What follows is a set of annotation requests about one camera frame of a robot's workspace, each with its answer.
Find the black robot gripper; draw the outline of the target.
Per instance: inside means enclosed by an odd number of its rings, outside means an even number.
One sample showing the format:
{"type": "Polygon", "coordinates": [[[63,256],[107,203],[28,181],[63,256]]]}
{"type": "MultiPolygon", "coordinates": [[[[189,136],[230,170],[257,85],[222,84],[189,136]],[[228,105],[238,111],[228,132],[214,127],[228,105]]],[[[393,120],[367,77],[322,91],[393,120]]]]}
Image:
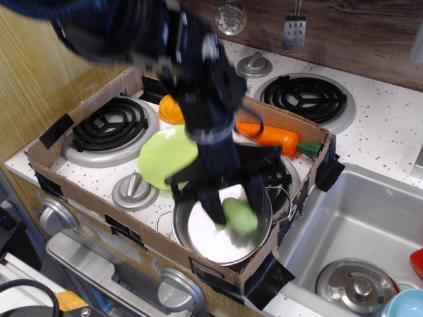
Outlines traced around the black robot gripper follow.
{"type": "Polygon", "coordinates": [[[200,200],[210,219],[225,225],[218,190],[243,185],[250,206],[260,215],[265,205],[265,185],[282,165],[281,150],[275,145],[236,143],[229,136],[213,145],[198,145],[198,156],[173,172],[165,183],[171,187],[175,201],[200,200]]]}

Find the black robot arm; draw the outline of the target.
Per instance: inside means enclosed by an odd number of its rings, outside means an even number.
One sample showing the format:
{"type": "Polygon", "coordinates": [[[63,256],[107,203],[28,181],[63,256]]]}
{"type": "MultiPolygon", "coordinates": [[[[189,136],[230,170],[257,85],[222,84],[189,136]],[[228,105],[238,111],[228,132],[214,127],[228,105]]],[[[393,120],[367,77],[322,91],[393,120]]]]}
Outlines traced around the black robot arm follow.
{"type": "Polygon", "coordinates": [[[219,191],[240,184],[252,210],[262,214],[268,175],[280,155],[276,147],[234,143],[235,113],[243,108],[247,82],[200,17],[178,1],[3,1],[2,6],[49,21],[58,38],[89,61],[154,70],[198,146],[196,160],[166,180],[174,199],[199,201],[223,225],[219,191]]]}

